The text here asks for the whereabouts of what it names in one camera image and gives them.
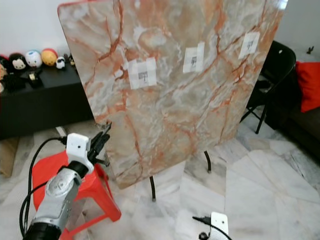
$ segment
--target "red pillow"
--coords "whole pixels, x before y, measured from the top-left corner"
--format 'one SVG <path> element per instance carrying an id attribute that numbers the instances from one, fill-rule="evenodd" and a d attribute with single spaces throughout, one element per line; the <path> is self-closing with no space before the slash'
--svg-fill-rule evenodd
<path id="1" fill-rule="evenodd" d="M 301 112 L 320 107 L 320 62 L 296 62 L 295 70 L 302 91 Z"/>

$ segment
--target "figurine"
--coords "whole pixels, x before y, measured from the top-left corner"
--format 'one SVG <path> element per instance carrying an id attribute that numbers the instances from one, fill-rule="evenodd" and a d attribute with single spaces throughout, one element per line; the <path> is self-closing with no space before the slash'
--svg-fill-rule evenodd
<path id="1" fill-rule="evenodd" d="M 55 62 L 55 66 L 57 69 L 64 69 L 66 64 L 65 64 L 65 58 L 63 56 L 60 56 L 57 58 L 56 62 Z"/>
<path id="2" fill-rule="evenodd" d="M 46 48 L 41 52 L 41 58 L 44 64 L 54 66 L 57 61 L 58 54 L 52 48 Z"/>
<path id="3" fill-rule="evenodd" d="M 75 60 L 74 60 L 74 58 L 72 57 L 71 54 L 70 54 L 70 56 L 69 56 L 69 62 L 70 62 L 70 65 L 71 65 L 71 66 L 75 66 L 75 65 L 76 65 Z"/>
<path id="4" fill-rule="evenodd" d="M 42 65 L 42 59 L 41 59 L 41 55 L 38 51 L 36 50 L 31 50 L 28 51 L 25 55 L 25 60 L 26 63 L 30 66 L 30 67 L 35 67 L 35 68 L 39 68 Z"/>
<path id="5" fill-rule="evenodd" d="M 314 50 L 315 46 L 309 47 L 308 51 L 306 54 L 311 54 L 311 52 Z"/>
<path id="6" fill-rule="evenodd" d="M 16 69 L 18 72 L 25 70 L 27 67 L 26 59 L 21 53 L 12 53 L 9 56 L 9 61 L 12 63 L 14 69 Z"/>
<path id="7" fill-rule="evenodd" d="M 21 79 L 26 79 L 32 88 L 37 88 L 43 85 L 40 79 L 41 68 L 32 68 L 20 75 Z"/>
<path id="8" fill-rule="evenodd" d="M 7 57 L 0 55 L 0 81 L 5 75 L 12 72 L 12 65 Z"/>

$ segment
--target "black folding chair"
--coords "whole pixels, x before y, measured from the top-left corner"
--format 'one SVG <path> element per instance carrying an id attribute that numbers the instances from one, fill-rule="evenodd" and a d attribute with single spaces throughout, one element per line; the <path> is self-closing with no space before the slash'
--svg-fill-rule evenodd
<path id="1" fill-rule="evenodd" d="M 260 72 L 260 75 L 265 77 L 272 84 L 272 87 L 267 92 L 262 92 L 257 84 L 254 86 L 246 106 L 248 111 L 243 115 L 240 121 L 242 122 L 249 114 L 254 114 L 259 119 L 259 124 L 255 131 L 256 134 L 259 133 L 261 124 L 266 116 L 269 100 L 272 98 L 273 93 L 280 83 L 295 68 L 295 64 L 296 54 L 294 51 L 277 41 L 273 41 Z M 259 117 L 254 113 L 254 110 L 262 105 L 264 105 L 264 108 L 261 117 Z"/>

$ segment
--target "electrical cable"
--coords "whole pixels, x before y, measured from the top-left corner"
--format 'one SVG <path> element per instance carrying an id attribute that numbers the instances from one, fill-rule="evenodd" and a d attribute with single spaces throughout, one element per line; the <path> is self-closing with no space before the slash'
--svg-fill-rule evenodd
<path id="1" fill-rule="evenodd" d="M 217 226 L 214 226 L 214 225 L 210 224 L 210 227 L 218 230 L 218 231 L 219 231 L 220 233 L 222 233 L 228 240 L 232 240 L 232 238 L 229 237 L 228 234 L 226 234 L 224 231 L 222 231 L 222 230 L 221 230 L 220 228 L 218 228 Z"/>
<path id="2" fill-rule="evenodd" d="M 24 224 L 23 224 L 23 215 L 24 215 L 24 209 L 25 209 L 25 206 L 26 206 L 26 203 L 28 201 L 28 199 L 31 197 L 31 195 L 37 191 L 38 189 L 40 189 L 41 187 L 45 186 L 47 184 L 47 181 L 40 184 L 39 186 L 37 186 L 36 188 L 34 188 L 33 190 L 31 190 L 27 196 L 25 196 L 23 202 L 22 202 L 22 205 L 21 205 L 21 208 L 20 208 L 20 215 L 19 215 L 19 226 L 20 226 L 20 231 L 21 231 L 21 234 L 23 237 L 25 237 L 25 234 L 26 234 L 26 229 L 27 228 L 24 228 Z"/>
<path id="3" fill-rule="evenodd" d="M 37 158 L 39 152 L 41 151 L 41 149 L 44 147 L 44 145 L 46 145 L 48 142 L 53 141 L 53 140 L 58 140 L 64 145 L 67 144 L 67 136 L 48 138 L 36 150 L 35 154 L 33 155 L 32 161 L 30 163 L 29 174 L 28 174 L 28 195 L 27 195 L 29 197 L 27 197 L 26 203 L 25 203 L 26 208 L 25 208 L 25 213 L 24 213 L 24 227 L 23 227 L 24 230 L 28 229 L 28 217 L 29 217 L 29 208 L 30 208 L 30 201 L 31 201 L 31 195 L 29 195 L 29 194 L 31 192 L 32 169 L 34 167 L 36 158 Z"/>

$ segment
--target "printed label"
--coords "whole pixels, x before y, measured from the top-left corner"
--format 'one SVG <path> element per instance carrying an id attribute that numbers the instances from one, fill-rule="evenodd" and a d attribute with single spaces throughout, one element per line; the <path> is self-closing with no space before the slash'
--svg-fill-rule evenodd
<path id="1" fill-rule="evenodd" d="M 248 54 L 255 53 L 258 42 L 259 42 L 260 32 L 249 32 L 244 36 L 241 51 L 239 54 L 239 59 L 243 59 L 244 56 Z"/>
<path id="2" fill-rule="evenodd" d="M 200 42 L 198 47 L 185 49 L 183 73 L 201 72 L 204 66 L 205 43 Z"/>
<path id="3" fill-rule="evenodd" d="M 156 59 L 147 58 L 143 62 L 132 60 L 128 63 L 128 75 L 131 89 L 140 89 L 157 85 Z"/>

